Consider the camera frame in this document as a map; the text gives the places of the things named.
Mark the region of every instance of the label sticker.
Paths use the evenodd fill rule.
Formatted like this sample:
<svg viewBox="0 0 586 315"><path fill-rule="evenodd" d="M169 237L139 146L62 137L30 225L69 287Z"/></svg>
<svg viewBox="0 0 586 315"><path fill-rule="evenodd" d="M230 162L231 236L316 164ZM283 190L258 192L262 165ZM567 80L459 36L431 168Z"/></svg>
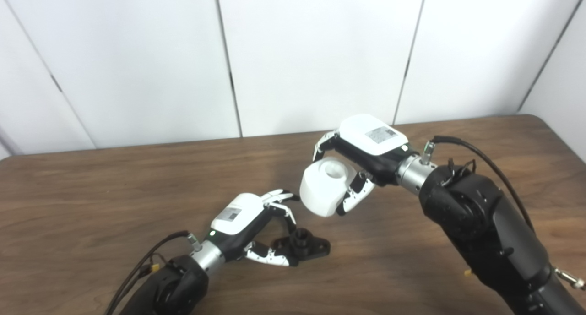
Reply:
<svg viewBox="0 0 586 315"><path fill-rule="evenodd" d="M234 221L234 219L236 219L236 217L238 217L239 213L241 213L241 212L242 212L242 209L225 208L224 211L222 211L220 214L218 214L216 219L228 221L231 223L232 221Z"/></svg>
<svg viewBox="0 0 586 315"><path fill-rule="evenodd" d="M397 136L398 134L394 133L394 131L389 129L389 127L381 126L378 129L367 132L365 135L377 144L381 144L388 139Z"/></svg>

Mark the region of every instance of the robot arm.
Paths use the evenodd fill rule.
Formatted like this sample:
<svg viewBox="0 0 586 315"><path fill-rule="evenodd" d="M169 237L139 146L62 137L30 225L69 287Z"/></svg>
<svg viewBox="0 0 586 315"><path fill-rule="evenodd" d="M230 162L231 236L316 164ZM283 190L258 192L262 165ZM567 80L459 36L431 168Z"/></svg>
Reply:
<svg viewBox="0 0 586 315"><path fill-rule="evenodd" d="M438 142L448 139L455 140L444 137ZM420 156L400 132L372 116L358 115L327 133L313 159L336 150L360 165L373 184L400 185L418 196L423 214L442 227L472 272L515 314L586 315L557 278L580 287L583 281L550 265L530 221L522 219L489 178L475 173L474 162L432 163L434 146L429 142Z"/></svg>
<svg viewBox="0 0 586 315"><path fill-rule="evenodd" d="M201 244L193 234L185 232L193 252L174 257L159 271L153 270L151 265L143 265L132 284L124 288L124 293L115 296L106 314L113 313L116 304L132 285L149 274L120 315L191 314L195 305L207 294L209 275L229 261L246 257L268 265L297 266L299 261L329 254L329 242L314 238L304 228L297 228L291 209L281 204L298 199L286 190L273 190L263 196L238 195L212 221L211 229ZM285 219L289 236L274 240L271 247L254 241L273 217Z"/></svg>

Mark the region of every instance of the wooden table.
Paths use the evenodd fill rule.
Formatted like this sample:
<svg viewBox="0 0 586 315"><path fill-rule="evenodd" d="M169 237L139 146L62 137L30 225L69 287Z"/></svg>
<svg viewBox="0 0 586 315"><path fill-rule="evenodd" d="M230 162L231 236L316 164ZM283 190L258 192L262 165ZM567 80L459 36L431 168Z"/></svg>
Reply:
<svg viewBox="0 0 586 315"><path fill-rule="evenodd" d="M530 115L398 127L422 148L434 134L486 152L525 200L555 265L586 276L586 165ZM10 157L0 163L0 309L5 315L102 314L136 261L160 238L202 237L241 192L298 190L322 133L237 138ZM441 145L434 162L472 158ZM486 165L479 172L495 179ZM201 315L508 315L494 292L465 277L464 261L419 202L377 188L345 217L289 203L300 227L331 241L299 267L252 261L211 277ZM273 221L258 240L284 236ZM186 252L178 240L163 248ZM572 291L586 306L586 293Z"/></svg>

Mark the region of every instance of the white wall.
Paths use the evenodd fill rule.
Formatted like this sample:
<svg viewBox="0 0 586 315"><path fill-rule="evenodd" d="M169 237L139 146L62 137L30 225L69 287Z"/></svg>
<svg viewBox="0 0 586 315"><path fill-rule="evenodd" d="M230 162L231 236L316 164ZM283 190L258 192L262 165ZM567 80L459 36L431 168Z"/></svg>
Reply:
<svg viewBox="0 0 586 315"><path fill-rule="evenodd" d="M10 156L10 152L8 152L8 150L6 148L4 148L4 146L2 146L2 144L0 144L0 161L4 160L4 158L9 157Z"/></svg>
<svg viewBox="0 0 586 315"><path fill-rule="evenodd" d="M0 138L16 154L94 148L4 0L0 0Z"/></svg>
<svg viewBox="0 0 586 315"><path fill-rule="evenodd" d="M521 113L542 118L586 162L586 4L582 2Z"/></svg>
<svg viewBox="0 0 586 315"><path fill-rule="evenodd" d="M392 121L422 0L220 0L244 136Z"/></svg>
<svg viewBox="0 0 586 315"><path fill-rule="evenodd" d="M215 0L8 2L99 148L239 136Z"/></svg>
<svg viewBox="0 0 586 315"><path fill-rule="evenodd" d="M0 0L0 139L28 154L514 113L577 1Z"/></svg>
<svg viewBox="0 0 586 315"><path fill-rule="evenodd" d="M425 0L395 123L513 114L578 0Z"/></svg>

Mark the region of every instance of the black cable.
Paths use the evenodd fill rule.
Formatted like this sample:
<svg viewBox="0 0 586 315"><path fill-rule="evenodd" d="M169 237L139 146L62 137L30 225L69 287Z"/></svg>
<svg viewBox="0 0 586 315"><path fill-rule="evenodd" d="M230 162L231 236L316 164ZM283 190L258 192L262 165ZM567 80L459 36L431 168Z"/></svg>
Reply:
<svg viewBox="0 0 586 315"><path fill-rule="evenodd" d="M157 244L155 244L155 246L153 246L151 248L151 250L149 252L147 252L147 254L144 257L142 257L142 259L140 261L138 261L138 264L134 267L134 269L132 269L130 274L128 274L126 279L122 282L122 284L120 285L120 288L118 288L118 290L116 291L116 293L112 297L112 300L110 301L108 307L106 308L104 315L112 315L112 313L114 312L114 309L116 309L116 306L118 306L118 304L121 300L121 298L120 298L121 294L125 290L126 285L128 285L128 283L132 279L132 276L134 276L134 274L136 274L136 272L140 270L142 264L145 261L147 261L149 259L149 257L151 257L153 255L153 253L155 253L155 251L161 247L161 245L165 244L166 242L169 242L172 239L180 238L180 237L187 237L188 235L189 235L188 231L176 232L176 233L170 234L169 236L163 238L161 240L161 242L158 242Z"/></svg>
<svg viewBox="0 0 586 315"><path fill-rule="evenodd" d="M483 152L481 152L478 148L476 148L472 144L470 144L466 141L463 141L460 138L448 137L448 136L434 136L434 138L429 141L431 141L433 143L457 144L459 146L463 146L463 147L468 148L469 150L471 150L472 152L477 154L478 157L482 158L482 160L485 161L490 166L490 168L494 171L494 173L496 173L496 175L498 175L499 178L506 185L511 196L513 196L513 199L515 200L515 203L517 203L517 207L519 208L519 211L521 212L523 219L525 219L527 226L529 226L529 228L531 228L532 231L535 231L535 229L533 228L533 223L531 222L531 218L529 218L529 214L527 213L527 210L525 209L525 205L523 205L523 202L521 201L521 198L519 197L519 195L515 191L515 188L513 188L513 185L511 185L509 179L507 179L505 174L499 169L498 166L496 166L496 164L492 160L490 160L490 158L488 158L488 156L486 156Z"/></svg>
<svg viewBox="0 0 586 315"><path fill-rule="evenodd" d="M159 253L159 252L155 252L155 253L153 253L153 254L151 255L151 265L153 264L153 260L152 260L152 257L153 257L153 256L158 256L159 258L161 258L161 261L163 261L163 264L164 264L164 265L166 265L166 264L167 264L167 260L165 259L165 257L164 257L164 256L163 256L161 253Z"/></svg>

